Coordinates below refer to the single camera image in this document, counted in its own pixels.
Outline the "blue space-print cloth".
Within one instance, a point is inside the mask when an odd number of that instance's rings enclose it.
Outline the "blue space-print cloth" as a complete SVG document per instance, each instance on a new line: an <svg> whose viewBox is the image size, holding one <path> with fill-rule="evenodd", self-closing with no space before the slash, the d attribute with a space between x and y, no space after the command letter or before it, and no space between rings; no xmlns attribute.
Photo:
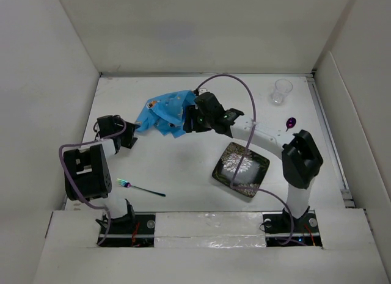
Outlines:
<svg viewBox="0 0 391 284"><path fill-rule="evenodd" d="M170 92L146 101L135 121L137 132L143 133L155 127L163 136L171 134L178 138L185 134L185 109L195 105L196 95L190 90Z"/></svg>

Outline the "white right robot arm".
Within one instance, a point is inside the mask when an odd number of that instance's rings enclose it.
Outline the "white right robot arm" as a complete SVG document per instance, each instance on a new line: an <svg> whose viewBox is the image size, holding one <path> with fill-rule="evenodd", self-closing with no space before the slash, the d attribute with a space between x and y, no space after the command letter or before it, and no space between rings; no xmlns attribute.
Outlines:
<svg viewBox="0 0 391 284"><path fill-rule="evenodd" d="M185 110L183 129L187 133L212 129L218 134L246 140L278 157L288 183L285 209L289 213L282 216L283 226L297 231L304 225L312 184L324 162L308 131L302 129L291 134L268 128L237 109L225 110L206 89L195 90L195 104Z"/></svg>

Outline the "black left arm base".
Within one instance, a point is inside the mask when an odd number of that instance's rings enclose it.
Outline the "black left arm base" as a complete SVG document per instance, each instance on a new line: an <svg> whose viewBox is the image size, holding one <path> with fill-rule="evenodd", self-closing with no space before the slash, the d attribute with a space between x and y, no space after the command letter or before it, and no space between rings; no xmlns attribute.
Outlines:
<svg viewBox="0 0 391 284"><path fill-rule="evenodd" d="M126 214L111 219L111 225L106 233L108 218L95 221L100 226L97 244L100 247L133 247L149 248L155 245L155 213L136 213L132 204L126 199Z"/></svg>

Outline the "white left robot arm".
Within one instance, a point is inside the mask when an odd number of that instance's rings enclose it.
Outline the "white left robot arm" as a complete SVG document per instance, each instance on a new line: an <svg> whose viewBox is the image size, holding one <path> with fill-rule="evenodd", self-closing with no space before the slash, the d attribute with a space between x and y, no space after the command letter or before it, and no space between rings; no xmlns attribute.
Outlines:
<svg viewBox="0 0 391 284"><path fill-rule="evenodd" d="M93 126L93 141L63 145L59 149L67 198L87 203L93 209L108 210L115 226L123 233L134 230L136 218L128 212L128 201L112 192L108 159L121 148L132 148L137 141L134 134L138 127L119 115L105 115L97 118Z"/></svg>

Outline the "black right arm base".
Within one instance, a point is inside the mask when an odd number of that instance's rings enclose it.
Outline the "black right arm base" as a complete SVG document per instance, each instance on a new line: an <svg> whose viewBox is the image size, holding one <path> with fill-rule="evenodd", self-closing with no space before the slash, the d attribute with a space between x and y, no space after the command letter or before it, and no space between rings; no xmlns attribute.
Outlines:
<svg viewBox="0 0 391 284"><path fill-rule="evenodd" d="M322 247L320 229L314 210L304 213L299 219L285 211L265 212L259 229L265 233L267 247Z"/></svg>

